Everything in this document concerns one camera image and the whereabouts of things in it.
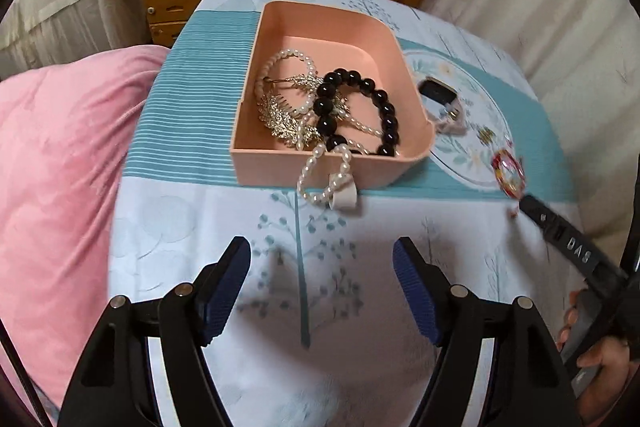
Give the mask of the right hand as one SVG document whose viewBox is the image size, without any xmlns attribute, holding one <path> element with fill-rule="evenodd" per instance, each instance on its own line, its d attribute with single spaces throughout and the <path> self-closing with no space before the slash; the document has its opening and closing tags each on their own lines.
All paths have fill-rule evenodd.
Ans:
<svg viewBox="0 0 640 427">
<path fill-rule="evenodd" d="M 577 365 L 582 369 L 599 369 L 577 399 L 577 408 L 585 426 L 600 426 L 638 371 L 639 334 L 630 339 L 602 337 L 578 359 Z"/>
</svg>

